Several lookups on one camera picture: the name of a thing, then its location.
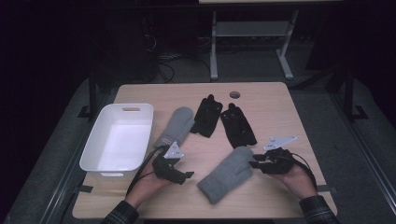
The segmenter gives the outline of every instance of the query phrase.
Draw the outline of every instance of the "white tray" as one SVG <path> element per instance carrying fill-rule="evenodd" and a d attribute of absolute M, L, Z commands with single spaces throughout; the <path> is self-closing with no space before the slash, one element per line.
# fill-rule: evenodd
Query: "white tray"
<path fill-rule="evenodd" d="M 131 178 L 145 157 L 153 114 L 149 104 L 105 106 L 84 147 L 81 169 L 99 176 Z"/>

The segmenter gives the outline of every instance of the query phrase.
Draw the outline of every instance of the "gray glove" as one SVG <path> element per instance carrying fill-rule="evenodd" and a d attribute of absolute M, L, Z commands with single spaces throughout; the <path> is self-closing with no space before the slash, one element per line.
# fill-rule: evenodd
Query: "gray glove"
<path fill-rule="evenodd" d="M 248 147 L 237 147 L 209 175 L 198 183 L 198 189 L 211 204 L 218 203 L 230 190 L 253 175 L 249 161 L 253 152 Z"/>
<path fill-rule="evenodd" d="M 177 145 L 180 146 L 186 139 L 193 124 L 194 119 L 190 108 L 183 106 L 176 109 L 154 146 L 170 146 L 174 142 L 177 142 Z"/>

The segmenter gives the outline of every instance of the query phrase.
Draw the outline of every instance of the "small round object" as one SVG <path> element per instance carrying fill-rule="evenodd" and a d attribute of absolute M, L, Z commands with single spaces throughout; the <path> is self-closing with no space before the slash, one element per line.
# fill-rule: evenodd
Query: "small round object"
<path fill-rule="evenodd" d="M 238 99 L 239 97 L 241 97 L 241 93 L 239 93 L 239 91 L 232 91 L 230 92 L 230 97 L 233 99 Z"/>

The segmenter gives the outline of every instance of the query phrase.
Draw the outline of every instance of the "sleeve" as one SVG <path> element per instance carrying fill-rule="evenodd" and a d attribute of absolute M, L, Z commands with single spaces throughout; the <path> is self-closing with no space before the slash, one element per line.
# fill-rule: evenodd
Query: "sleeve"
<path fill-rule="evenodd" d="M 308 224 L 338 224 L 338 220 L 322 196 L 313 196 L 300 201 Z"/>
<path fill-rule="evenodd" d="M 101 224 L 132 224 L 139 214 L 136 209 L 125 201 L 121 201 L 106 217 Z"/>

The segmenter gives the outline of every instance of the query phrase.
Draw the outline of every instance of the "hand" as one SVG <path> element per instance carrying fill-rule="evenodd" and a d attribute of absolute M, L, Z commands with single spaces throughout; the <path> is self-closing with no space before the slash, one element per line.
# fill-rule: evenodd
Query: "hand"
<path fill-rule="evenodd" d="M 308 174 L 300 166 L 294 164 L 285 175 L 269 175 L 282 182 L 288 190 L 300 200 L 318 195 Z"/>
<path fill-rule="evenodd" d="M 151 158 L 147 166 L 143 169 L 140 179 L 131 189 L 131 192 L 125 197 L 125 202 L 129 203 L 135 209 L 137 209 L 140 204 L 154 195 L 160 189 L 172 184 L 172 182 L 160 179 L 154 174 L 154 168 L 152 167 L 152 162 L 155 157 Z"/>

